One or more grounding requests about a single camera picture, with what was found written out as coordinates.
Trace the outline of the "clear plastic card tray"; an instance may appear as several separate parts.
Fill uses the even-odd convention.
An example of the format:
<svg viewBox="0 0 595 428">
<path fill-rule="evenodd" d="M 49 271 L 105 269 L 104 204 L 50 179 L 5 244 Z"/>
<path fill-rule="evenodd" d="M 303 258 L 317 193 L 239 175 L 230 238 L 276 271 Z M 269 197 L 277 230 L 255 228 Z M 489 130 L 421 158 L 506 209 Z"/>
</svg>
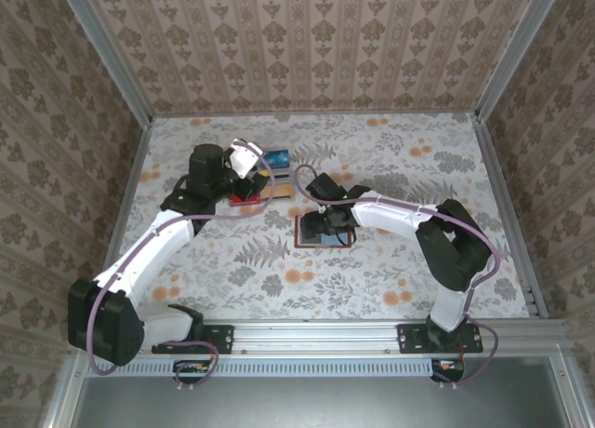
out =
<svg viewBox="0 0 595 428">
<path fill-rule="evenodd" d="M 269 171 L 258 162 L 253 172 L 267 178 L 267 183 L 258 198 L 264 202 L 272 197 L 272 201 L 292 200 L 294 198 L 294 188 L 291 182 L 291 164 L 289 151 L 287 149 L 269 150 L 264 153 L 264 159 L 269 164 L 273 177 L 275 178 L 275 188 L 271 188 Z"/>
</svg>

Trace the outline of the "aluminium rear rail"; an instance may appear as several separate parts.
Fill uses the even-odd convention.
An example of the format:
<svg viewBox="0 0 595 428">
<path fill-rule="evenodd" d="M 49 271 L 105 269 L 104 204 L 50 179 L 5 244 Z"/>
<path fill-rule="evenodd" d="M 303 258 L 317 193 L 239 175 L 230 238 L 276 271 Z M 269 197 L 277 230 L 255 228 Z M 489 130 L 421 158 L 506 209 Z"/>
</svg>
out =
<svg viewBox="0 0 595 428">
<path fill-rule="evenodd" d="M 309 111 L 252 111 L 223 113 L 213 112 L 205 114 L 154 114 L 150 119 L 174 119 L 174 118 L 213 118 L 213 117 L 256 117 L 256 116 L 298 116 L 298 115 L 333 115 L 333 114 L 363 114 L 363 115 L 381 115 L 381 114 L 472 114 L 476 115 L 474 109 L 372 109 L 372 110 L 309 110 Z"/>
</svg>

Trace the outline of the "floral table cover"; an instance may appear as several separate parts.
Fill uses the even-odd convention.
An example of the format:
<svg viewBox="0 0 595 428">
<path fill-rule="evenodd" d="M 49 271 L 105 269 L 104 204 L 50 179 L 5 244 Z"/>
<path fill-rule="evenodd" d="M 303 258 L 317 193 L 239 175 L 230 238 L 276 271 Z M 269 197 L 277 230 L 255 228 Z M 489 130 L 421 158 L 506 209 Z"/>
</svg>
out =
<svg viewBox="0 0 595 428">
<path fill-rule="evenodd" d="M 124 247 L 148 228 L 158 207 L 186 173 L 194 146 L 236 138 L 286 149 L 300 171 L 295 191 L 263 213 L 221 204 L 231 220 L 206 225 L 143 289 L 141 304 L 177 303 L 209 319 L 423 318 L 437 284 L 415 240 L 361 228 L 351 247 L 301 248 L 295 220 L 314 210 L 297 189 L 325 172 L 425 205 L 459 201 L 496 246 L 497 274 L 480 285 L 476 318 L 525 318 L 535 312 L 500 218 L 469 113 L 281 114 L 157 118 L 139 182 L 128 198 Z"/>
</svg>

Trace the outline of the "small connector board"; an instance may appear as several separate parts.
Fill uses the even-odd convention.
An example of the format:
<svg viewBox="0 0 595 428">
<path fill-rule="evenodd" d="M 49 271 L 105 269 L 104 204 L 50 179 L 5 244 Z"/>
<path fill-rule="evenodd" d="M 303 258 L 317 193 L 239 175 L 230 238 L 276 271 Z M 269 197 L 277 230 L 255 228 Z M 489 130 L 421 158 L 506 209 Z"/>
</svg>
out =
<svg viewBox="0 0 595 428">
<path fill-rule="evenodd" d="M 465 364 L 461 359 L 432 359 L 431 379 L 438 383 L 457 383 L 462 380 Z"/>
<path fill-rule="evenodd" d="M 173 364 L 173 380 L 179 389 L 197 385 L 211 368 L 209 360 L 177 361 Z"/>
</svg>

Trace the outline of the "aluminium lower frame bar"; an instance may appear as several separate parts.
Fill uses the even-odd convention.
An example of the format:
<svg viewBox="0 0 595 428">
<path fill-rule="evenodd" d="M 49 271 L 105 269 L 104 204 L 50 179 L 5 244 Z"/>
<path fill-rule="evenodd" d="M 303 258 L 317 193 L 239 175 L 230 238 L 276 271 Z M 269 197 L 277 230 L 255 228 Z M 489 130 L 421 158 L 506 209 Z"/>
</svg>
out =
<svg viewBox="0 0 595 428">
<path fill-rule="evenodd" d="M 569 427 L 595 428 L 595 407 L 575 358 L 559 351 L 550 364 Z"/>
<path fill-rule="evenodd" d="M 66 356 L 41 428 L 72 428 L 87 368 L 85 353 Z"/>
</svg>

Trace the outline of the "grey metal sheet panel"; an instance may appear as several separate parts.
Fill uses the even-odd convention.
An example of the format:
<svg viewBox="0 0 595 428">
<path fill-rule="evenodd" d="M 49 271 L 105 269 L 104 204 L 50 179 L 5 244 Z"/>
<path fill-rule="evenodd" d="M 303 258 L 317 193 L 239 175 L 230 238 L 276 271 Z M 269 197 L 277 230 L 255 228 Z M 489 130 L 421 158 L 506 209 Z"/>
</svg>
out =
<svg viewBox="0 0 595 428">
<path fill-rule="evenodd" d="M 543 359 L 499 359 L 471 383 L 428 378 L 90 379 L 73 428 L 589 428 Z"/>
</svg>

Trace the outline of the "gold bank card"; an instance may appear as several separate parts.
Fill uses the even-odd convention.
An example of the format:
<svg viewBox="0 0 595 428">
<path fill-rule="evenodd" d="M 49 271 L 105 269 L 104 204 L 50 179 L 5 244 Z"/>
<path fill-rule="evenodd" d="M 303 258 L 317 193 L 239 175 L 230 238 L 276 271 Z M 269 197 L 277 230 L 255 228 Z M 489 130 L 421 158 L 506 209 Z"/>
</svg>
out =
<svg viewBox="0 0 595 428">
<path fill-rule="evenodd" d="M 274 188 L 268 185 L 260 192 L 260 197 L 262 200 L 292 200 L 294 198 L 294 190 L 291 184 L 277 184 Z"/>
</svg>

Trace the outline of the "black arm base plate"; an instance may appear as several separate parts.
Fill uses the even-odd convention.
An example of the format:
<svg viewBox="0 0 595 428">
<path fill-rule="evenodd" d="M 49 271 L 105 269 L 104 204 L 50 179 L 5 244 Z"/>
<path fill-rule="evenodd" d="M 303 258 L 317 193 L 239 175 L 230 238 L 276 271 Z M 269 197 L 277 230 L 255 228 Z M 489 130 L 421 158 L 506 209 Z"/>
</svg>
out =
<svg viewBox="0 0 595 428">
<path fill-rule="evenodd" d="M 473 324 L 462 324 L 452 332 L 424 324 L 397 326 L 401 354 L 460 354 L 483 352 L 480 330 Z"/>
<path fill-rule="evenodd" d="M 203 325 L 201 328 L 192 329 L 191 333 L 182 340 L 205 341 L 213 344 L 220 354 L 230 354 L 234 339 L 234 326 L 232 325 Z M 178 346 L 158 344 L 152 347 L 153 354 L 209 354 L 210 348 L 198 345 Z"/>
</svg>

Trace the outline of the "brown leather card holder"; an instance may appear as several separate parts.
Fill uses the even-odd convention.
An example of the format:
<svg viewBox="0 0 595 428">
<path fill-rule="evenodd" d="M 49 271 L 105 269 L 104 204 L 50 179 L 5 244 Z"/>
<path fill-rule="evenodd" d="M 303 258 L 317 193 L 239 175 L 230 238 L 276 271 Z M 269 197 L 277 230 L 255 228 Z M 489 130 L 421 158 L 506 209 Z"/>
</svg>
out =
<svg viewBox="0 0 595 428">
<path fill-rule="evenodd" d="M 295 247 L 296 248 L 348 248 L 357 240 L 355 232 L 332 233 L 327 234 L 327 225 L 324 215 L 313 212 L 312 215 L 303 215 L 295 217 Z M 308 230 L 312 234 L 310 243 L 300 243 L 300 229 Z M 316 244 L 313 237 L 316 234 L 324 234 L 324 240 L 321 244 Z"/>
</svg>

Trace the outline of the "aluminium mounting rail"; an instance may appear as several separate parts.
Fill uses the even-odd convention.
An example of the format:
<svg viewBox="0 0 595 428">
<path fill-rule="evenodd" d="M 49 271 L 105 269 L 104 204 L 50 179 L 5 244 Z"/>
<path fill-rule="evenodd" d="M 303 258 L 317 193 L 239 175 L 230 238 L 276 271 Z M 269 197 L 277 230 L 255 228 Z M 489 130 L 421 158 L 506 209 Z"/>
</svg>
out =
<svg viewBox="0 0 595 428">
<path fill-rule="evenodd" d="M 232 325 L 234 339 L 230 354 L 288 355 L 410 355 L 401 354 L 397 326 L 423 324 L 415 320 L 367 321 L 200 321 L 192 329 L 203 325 Z M 559 348 L 566 348 L 567 340 L 562 323 L 549 319 L 503 319 L 473 323 L 479 328 L 483 352 L 496 348 L 501 355 L 546 356 Z M 182 342 L 190 333 L 182 332 L 181 322 L 152 321 L 146 324 L 121 324 L 115 328 L 100 328 L 93 340 L 92 352 L 102 360 L 123 366 L 141 354 L 153 354 L 158 344 L 189 346 Z"/>
</svg>

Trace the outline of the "blue bank card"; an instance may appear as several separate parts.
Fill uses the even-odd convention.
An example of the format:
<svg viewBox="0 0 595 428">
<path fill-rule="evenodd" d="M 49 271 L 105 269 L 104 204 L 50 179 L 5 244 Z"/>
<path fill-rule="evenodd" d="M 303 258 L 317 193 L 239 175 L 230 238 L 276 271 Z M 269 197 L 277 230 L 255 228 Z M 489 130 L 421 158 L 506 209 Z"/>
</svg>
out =
<svg viewBox="0 0 595 428">
<path fill-rule="evenodd" d="M 264 159 L 271 169 L 290 168 L 291 158 L 286 149 L 267 151 Z"/>
</svg>

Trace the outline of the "aluminium corner post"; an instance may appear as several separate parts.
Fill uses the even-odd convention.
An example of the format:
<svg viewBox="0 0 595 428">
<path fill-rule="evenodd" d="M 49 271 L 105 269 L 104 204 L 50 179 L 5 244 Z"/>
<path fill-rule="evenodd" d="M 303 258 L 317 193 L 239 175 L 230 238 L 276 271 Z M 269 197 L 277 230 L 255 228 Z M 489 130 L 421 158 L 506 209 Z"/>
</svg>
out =
<svg viewBox="0 0 595 428">
<path fill-rule="evenodd" d="M 66 0 L 78 19 L 87 38 L 97 51 L 101 61 L 108 70 L 113 82 L 118 87 L 130 111 L 139 122 L 142 130 L 151 126 L 152 112 L 148 102 L 135 82 L 132 70 L 117 50 L 114 39 L 103 23 L 91 0 Z"/>
<path fill-rule="evenodd" d="M 556 0 L 530 0 L 475 107 L 480 122 L 495 109 Z"/>
</svg>

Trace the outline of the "aluminium side rail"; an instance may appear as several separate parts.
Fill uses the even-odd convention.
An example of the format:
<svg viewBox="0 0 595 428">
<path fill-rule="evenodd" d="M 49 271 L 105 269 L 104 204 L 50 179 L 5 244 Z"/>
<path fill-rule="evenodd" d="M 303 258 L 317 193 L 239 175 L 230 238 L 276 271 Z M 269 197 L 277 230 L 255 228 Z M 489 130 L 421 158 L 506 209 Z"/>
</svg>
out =
<svg viewBox="0 0 595 428">
<path fill-rule="evenodd" d="M 140 175 L 143 169 L 144 160 L 149 151 L 152 138 L 152 123 L 145 126 L 140 132 L 139 145 L 137 147 L 133 164 L 131 166 L 126 187 L 122 196 L 119 212 L 112 230 L 112 238 L 108 246 L 103 269 L 109 269 L 119 258 L 120 249 L 126 234 L 126 226 L 135 193 L 139 184 Z"/>
<path fill-rule="evenodd" d="M 522 229 L 488 127 L 484 121 L 481 121 L 474 114 L 471 117 L 473 118 L 476 139 L 482 152 L 483 163 L 492 186 L 511 257 L 522 285 L 528 313 L 531 317 L 547 319 L 549 318 L 549 312 L 537 281 L 536 272 L 523 238 Z"/>
</svg>

